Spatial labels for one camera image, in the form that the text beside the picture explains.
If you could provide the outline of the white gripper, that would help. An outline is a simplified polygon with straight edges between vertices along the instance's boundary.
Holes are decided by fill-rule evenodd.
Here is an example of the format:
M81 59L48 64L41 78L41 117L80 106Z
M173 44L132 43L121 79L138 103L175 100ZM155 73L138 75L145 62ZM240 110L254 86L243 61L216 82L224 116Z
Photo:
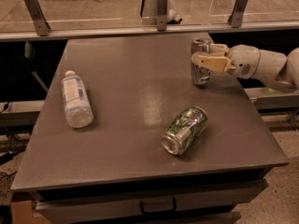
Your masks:
M192 62L211 71L228 71L230 75L243 79L254 75L260 60L260 51L246 45L237 45L229 49L225 44L210 44L208 53L212 56L194 53Z

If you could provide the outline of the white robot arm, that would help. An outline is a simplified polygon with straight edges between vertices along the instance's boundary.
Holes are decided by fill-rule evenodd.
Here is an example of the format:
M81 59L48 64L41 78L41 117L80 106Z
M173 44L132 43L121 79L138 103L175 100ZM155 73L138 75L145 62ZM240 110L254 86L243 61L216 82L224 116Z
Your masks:
M299 50L288 55L253 46L211 44L209 53L197 51L192 62L215 72L241 79L257 79L275 91L294 92L299 87Z

